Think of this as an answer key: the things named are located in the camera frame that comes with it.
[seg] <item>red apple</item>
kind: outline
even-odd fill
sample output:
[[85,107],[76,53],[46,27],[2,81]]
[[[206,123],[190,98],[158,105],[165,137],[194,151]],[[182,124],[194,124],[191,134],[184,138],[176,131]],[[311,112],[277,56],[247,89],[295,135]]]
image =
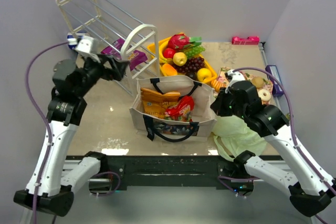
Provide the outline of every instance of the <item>red apple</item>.
[[163,57],[166,59],[173,59],[174,54],[176,54],[176,50],[172,48],[166,48],[163,51]]

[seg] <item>blue object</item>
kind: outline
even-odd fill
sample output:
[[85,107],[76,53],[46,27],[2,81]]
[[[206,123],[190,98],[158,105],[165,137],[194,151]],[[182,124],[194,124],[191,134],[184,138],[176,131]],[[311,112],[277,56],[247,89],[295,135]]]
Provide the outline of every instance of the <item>blue object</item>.
[[[78,32],[76,33],[78,38],[82,38],[85,33],[84,32]],[[68,33],[68,36],[67,36],[67,39],[72,39],[73,38],[73,35],[71,33]],[[71,50],[74,50],[76,48],[76,45],[68,45],[68,47],[71,49]]]

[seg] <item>yellow tray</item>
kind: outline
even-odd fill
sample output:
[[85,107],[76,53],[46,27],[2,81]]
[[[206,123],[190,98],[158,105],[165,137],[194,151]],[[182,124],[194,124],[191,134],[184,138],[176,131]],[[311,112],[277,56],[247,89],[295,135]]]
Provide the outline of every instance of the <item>yellow tray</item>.
[[[165,38],[165,39],[159,41],[159,54],[160,54],[160,57],[163,57],[162,53],[163,53],[163,51],[166,49],[166,45],[167,45],[167,43],[168,43],[168,40],[170,40],[170,38],[171,38],[171,37],[169,37],[169,38]],[[147,49],[148,49],[150,52],[155,53],[155,44],[153,43],[153,44],[148,45],[148,46],[147,46]],[[202,58],[204,58],[204,57],[202,56],[202,54],[195,55],[194,57],[202,57]],[[160,70],[161,70],[161,72],[162,72],[162,74],[163,74],[164,76],[167,76],[166,73],[165,73],[165,72],[163,71],[163,69],[162,69],[162,65],[163,65],[163,64],[160,64]],[[205,84],[210,84],[210,82],[211,82],[212,80],[215,80],[215,79],[217,78],[217,73],[216,73],[215,70],[210,66],[210,64],[206,61],[206,59],[204,59],[204,65],[205,65],[205,68],[207,68],[207,69],[210,70],[212,76],[209,77],[209,78],[206,78],[206,79],[203,81],[203,83],[205,83]]]

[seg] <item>green grapes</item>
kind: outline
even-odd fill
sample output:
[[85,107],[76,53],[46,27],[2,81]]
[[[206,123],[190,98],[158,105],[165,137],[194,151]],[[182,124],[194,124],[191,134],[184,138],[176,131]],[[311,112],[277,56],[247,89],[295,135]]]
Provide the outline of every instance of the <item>green grapes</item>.
[[193,58],[195,55],[198,55],[200,54],[201,52],[204,52],[205,51],[205,48],[202,47],[201,45],[199,46],[196,46],[196,47],[193,47],[191,49],[186,49],[184,51],[185,55],[187,55],[187,58],[190,59],[190,58]]

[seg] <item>black metal frame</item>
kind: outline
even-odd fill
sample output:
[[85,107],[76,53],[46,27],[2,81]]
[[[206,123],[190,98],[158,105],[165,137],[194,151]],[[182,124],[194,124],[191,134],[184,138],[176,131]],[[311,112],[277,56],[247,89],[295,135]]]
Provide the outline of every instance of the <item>black metal frame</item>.
[[[81,160],[83,156],[67,156],[67,160]],[[281,161],[279,155],[261,156],[265,161]],[[248,178],[238,171],[233,162],[220,156],[107,156],[109,169],[120,175],[119,190],[128,186],[216,187],[227,189],[218,182],[218,176]],[[239,191],[253,190],[252,183],[225,183]]]

